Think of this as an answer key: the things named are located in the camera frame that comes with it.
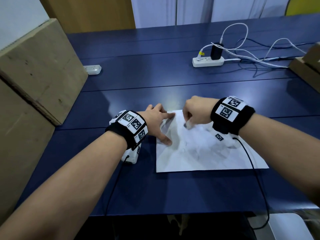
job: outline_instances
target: cardboard box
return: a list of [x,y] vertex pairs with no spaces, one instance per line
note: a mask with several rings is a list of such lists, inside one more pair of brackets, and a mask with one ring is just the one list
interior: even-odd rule
[[88,77],[54,18],[0,51],[0,75],[54,125],[64,122]]
[[0,80],[0,225],[12,213],[54,126]]
[[320,42],[315,43],[303,57],[303,61],[320,72]]
[[320,73],[306,64],[302,57],[296,57],[291,61],[289,69],[305,80],[315,90],[320,92]]

